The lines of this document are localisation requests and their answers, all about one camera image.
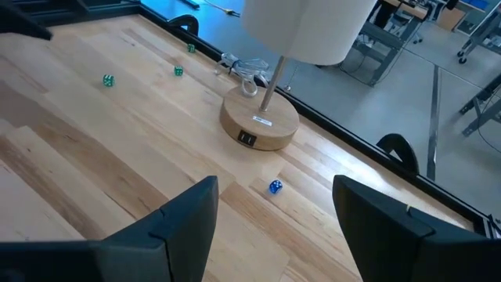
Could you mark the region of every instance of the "blue die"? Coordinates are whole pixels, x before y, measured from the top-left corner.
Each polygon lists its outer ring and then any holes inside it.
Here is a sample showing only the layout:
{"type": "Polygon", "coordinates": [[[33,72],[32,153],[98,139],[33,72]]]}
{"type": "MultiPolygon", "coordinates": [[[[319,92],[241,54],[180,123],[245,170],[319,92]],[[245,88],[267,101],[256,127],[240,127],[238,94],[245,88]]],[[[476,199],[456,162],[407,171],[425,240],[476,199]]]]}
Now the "blue die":
{"type": "Polygon", "coordinates": [[[278,193],[280,192],[282,189],[282,183],[280,182],[280,180],[274,180],[270,185],[269,185],[269,191],[271,193],[278,193]]]}

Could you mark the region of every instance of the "concrete floor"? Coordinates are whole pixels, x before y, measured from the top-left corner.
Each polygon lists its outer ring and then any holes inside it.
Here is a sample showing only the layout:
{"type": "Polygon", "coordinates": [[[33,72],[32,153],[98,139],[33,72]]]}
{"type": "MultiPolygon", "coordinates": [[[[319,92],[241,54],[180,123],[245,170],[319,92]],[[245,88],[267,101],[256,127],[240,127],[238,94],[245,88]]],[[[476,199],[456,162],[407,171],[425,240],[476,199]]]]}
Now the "concrete floor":
{"type": "MultiPolygon", "coordinates": [[[[232,52],[240,59],[259,57],[272,66],[278,61],[278,54],[246,33],[240,19],[207,4],[193,11],[180,1],[143,2],[167,18],[195,15],[200,21],[199,36],[223,52],[232,52]]],[[[243,1],[220,0],[218,4],[240,12],[243,1]]],[[[457,111],[501,72],[501,56],[479,48],[470,54],[466,64],[459,65],[456,53],[466,36],[443,31],[432,23],[425,23],[420,33],[424,41],[407,45],[391,72],[374,88],[336,67],[319,69],[293,60],[287,64],[280,85],[290,85],[291,94],[371,143],[388,133],[402,134],[413,145],[424,174],[434,65],[438,65],[441,103],[436,182],[479,210],[499,217],[501,154],[481,140],[477,132],[467,139],[462,137],[460,132],[473,121],[474,112],[459,116],[457,111]]],[[[352,50],[343,67],[354,70],[361,61],[362,56],[352,50]]],[[[366,59],[353,75],[368,81],[376,67],[374,61],[366,59]]],[[[489,122],[482,134],[501,148],[501,125],[489,122]]]]}

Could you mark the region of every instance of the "round wooden lamp base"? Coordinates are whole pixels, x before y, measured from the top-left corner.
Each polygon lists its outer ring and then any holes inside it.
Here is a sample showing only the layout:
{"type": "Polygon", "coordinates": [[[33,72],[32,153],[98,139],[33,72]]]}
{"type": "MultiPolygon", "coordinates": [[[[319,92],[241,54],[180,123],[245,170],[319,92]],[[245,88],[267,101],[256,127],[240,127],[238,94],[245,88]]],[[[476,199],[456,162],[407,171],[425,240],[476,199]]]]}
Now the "round wooden lamp base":
{"type": "Polygon", "coordinates": [[[299,128],[299,115],[289,101],[275,94],[268,110],[259,110],[266,89],[247,98],[240,87],[230,90],[222,103],[219,120],[239,143],[257,150],[278,150],[287,146],[299,128]]]}

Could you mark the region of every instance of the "metal lamp rod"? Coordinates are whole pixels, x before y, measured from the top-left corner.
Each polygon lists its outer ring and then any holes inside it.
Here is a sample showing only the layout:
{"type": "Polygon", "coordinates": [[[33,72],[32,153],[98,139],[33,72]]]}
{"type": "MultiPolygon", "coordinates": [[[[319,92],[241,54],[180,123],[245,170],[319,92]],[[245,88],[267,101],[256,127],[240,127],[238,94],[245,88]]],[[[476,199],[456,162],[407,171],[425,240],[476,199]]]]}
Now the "metal lamp rod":
{"type": "Polygon", "coordinates": [[[259,107],[260,111],[268,110],[269,101],[272,99],[276,85],[279,83],[279,78],[282,75],[283,67],[285,67],[286,61],[287,61],[286,57],[284,56],[280,57],[279,63],[276,65],[275,72],[273,73],[272,80],[270,81],[269,86],[266,89],[265,98],[263,98],[261,106],[259,107]]]}

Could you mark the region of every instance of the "white lamp shade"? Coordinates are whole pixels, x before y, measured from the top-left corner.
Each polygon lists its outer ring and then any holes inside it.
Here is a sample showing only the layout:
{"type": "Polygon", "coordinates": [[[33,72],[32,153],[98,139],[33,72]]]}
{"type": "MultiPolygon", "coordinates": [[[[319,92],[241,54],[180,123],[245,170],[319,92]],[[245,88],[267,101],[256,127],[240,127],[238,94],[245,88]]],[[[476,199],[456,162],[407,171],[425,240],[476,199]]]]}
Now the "white lamp shade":
{"type": "Polygon", "coordinates": [[[376,0],[245,0],[243,26],[281,56],[331,65],[344,60],[376,0]]]}

